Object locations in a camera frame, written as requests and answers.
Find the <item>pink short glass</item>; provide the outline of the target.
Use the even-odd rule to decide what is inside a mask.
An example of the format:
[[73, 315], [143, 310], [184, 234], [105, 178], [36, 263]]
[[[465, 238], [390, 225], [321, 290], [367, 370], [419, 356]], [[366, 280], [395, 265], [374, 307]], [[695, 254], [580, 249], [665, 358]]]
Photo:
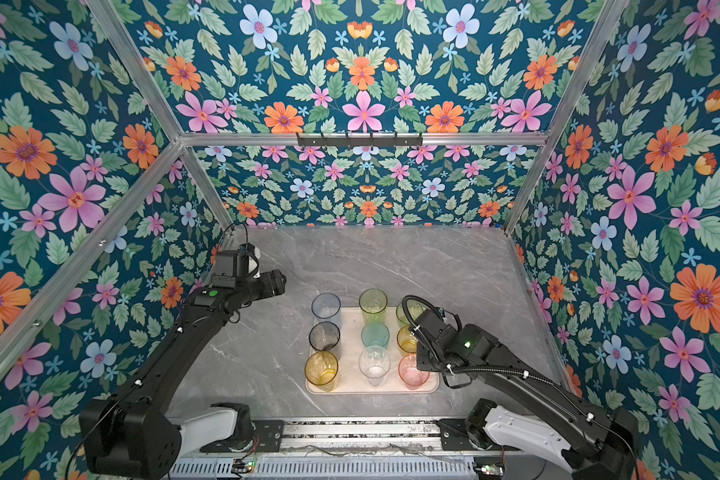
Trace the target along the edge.
[[398, 375], [403, 384], [410, 390], [422, 387], [430, 378], [430, 373], [418, 368], [417, 355], [409, 354], [398, 364]]

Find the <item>yellow short glass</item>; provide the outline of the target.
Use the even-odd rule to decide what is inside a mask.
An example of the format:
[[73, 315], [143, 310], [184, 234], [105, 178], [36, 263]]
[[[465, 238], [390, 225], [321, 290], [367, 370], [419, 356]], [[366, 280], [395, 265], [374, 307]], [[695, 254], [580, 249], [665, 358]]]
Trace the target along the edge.
[[405, 355], [415, 354], [417, 352], [418, 340], [408, 325], [400, 328], [396, 336], [396, 341], [398, 347]]

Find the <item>blue tall glass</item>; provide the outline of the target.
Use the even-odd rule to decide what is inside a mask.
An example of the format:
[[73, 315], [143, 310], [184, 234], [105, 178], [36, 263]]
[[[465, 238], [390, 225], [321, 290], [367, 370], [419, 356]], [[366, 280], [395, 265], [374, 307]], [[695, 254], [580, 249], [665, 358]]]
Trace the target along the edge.
[[334, 293], [320, 293], [311, 303], [311, 312], [316, 323], [336, 323], [341, 312], [341, 299]]

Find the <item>clear short glass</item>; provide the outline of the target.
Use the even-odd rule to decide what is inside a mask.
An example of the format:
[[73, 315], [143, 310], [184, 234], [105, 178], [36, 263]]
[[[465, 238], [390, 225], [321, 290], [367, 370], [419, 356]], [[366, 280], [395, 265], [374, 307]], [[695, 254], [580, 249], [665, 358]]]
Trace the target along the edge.
[[367, 383], [379, 386], [388, 374], [391, 359], [386, 348], [381, 346], [366, 347], [358, 359], [358, 368]]

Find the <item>teal short glass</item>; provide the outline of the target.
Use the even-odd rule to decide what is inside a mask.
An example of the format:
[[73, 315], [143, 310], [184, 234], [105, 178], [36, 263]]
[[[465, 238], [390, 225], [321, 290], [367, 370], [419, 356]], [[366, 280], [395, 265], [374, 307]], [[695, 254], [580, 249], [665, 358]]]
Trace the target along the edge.
[[383, 323], [368, 323], [361, 331], [361, 341], [365, 347], [378, 346], [386, 349], [390, 341], [390, 331]]

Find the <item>grey tall glass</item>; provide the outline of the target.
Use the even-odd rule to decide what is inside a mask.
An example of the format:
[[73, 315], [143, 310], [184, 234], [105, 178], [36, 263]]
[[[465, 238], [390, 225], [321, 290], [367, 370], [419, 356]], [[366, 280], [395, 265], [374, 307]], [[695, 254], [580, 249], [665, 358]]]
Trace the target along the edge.
[[341, 356], [341, 331], [333, 322], [323, 321], [314, 325], [308, 341], [315, 352], [329, 352], [336, 358]]

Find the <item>light green tall glass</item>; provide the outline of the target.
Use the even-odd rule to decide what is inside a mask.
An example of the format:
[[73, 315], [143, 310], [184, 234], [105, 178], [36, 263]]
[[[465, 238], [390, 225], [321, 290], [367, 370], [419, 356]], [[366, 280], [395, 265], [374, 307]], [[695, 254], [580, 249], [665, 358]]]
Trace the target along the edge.
[[386, 321], [388, 297], [383, 290], [369, 288], [361, 293], [358, 302], [366, 324], [384, 323]]

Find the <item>beige plastic tray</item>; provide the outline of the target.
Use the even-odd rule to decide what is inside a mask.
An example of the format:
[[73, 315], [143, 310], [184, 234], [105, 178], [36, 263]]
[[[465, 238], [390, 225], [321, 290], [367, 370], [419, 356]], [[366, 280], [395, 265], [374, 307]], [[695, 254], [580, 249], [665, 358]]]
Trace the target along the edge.
[[390, 331], [390, 341], [386, 348], [391, 366], [384, 381], [379, 386], [371, 386], [367, 383], [358, 368], [360, 354], [366, 348], [361, 341], [361, 331], [366, 323], [363, 320], [359, 307], [344, 307], [341, 309], [338, 321], [335, 323], [341, 331], [341, 356], [339, 362], [339, 373], [335, 388], [329, 392], [320, 391], [310, 386], [305, 377], [305, 385], [308, 391], [317, 395], [392, 395], [392, 394], [430, 394], [440, 386], [440, 376], [437, 373], [430, 373], [429, 380], [419, 389], [410, 390], [401, 381], [398, 375], [398, 364], [406, 355], [397, 345], [396, 336], [401, 327], [405, 326], [398, 320], [394, 310], [386, 309], [385, 324]]

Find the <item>yellow tall glass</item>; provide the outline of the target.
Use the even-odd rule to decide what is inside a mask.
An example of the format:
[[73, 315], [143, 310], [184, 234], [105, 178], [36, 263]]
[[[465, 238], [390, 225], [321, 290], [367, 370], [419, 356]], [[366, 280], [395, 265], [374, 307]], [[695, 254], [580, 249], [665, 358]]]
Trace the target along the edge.
[[333, 390], [337, 384], [339, 362], [329, 351], [317, 351], [306, 361], [304, 374], [307, 383], [324, 392]]

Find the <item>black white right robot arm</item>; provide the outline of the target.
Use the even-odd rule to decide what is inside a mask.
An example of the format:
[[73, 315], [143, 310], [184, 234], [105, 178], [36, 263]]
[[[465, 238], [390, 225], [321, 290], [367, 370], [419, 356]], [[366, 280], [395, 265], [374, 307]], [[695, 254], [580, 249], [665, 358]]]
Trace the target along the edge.
[[575, 479], [638, 478], [637, 421], [625, 409], [609, 412], [565, 390], [476, 325], [419, 324], [412, 332], [419, 353], [444, 378], [480, 380], [524, 408], [519, 414], [479, 399], [464, 421], [477, 449], [512, 447]]

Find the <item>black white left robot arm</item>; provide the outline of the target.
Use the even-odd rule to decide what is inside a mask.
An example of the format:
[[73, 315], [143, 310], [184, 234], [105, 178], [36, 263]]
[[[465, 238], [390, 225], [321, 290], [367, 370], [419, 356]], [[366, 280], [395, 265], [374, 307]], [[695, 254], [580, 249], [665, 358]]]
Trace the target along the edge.
[[256, 277], [221, 275], [191, 293], [168, 334], [145, 363], [107, 400], [80, 413], [88, 469], [100, 475], [161, 479], [176, 460], [195, 450], [245, 450], [255, 442], [248, 406], [216, 403], [179, 422], [166, 415], [170, 403], [208, 342], [244, 306], [284, 293], [279, 270]]

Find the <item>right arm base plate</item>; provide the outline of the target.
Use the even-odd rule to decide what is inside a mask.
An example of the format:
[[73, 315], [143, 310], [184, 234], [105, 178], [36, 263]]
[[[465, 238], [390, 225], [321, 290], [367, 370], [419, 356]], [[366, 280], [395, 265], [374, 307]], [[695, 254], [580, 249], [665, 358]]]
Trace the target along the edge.
[[466, 420], [462, 418], [436, 419], [434, 424], [440, 431], [441, 448], [445, 451], [517, 451], [517, 448], [500, 446], [490, 440], [474, 443], [469, 437]]

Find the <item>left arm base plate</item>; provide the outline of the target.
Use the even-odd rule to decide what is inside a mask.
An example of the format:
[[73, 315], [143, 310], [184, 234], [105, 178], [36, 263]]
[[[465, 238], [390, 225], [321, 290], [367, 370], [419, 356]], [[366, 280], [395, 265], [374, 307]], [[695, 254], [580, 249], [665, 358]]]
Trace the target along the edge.
[[283, 440], [282, 420], [243, 419], [230, 436], [211, 442], [200, 449], [203, 453], [271, 453], [278, 452]]

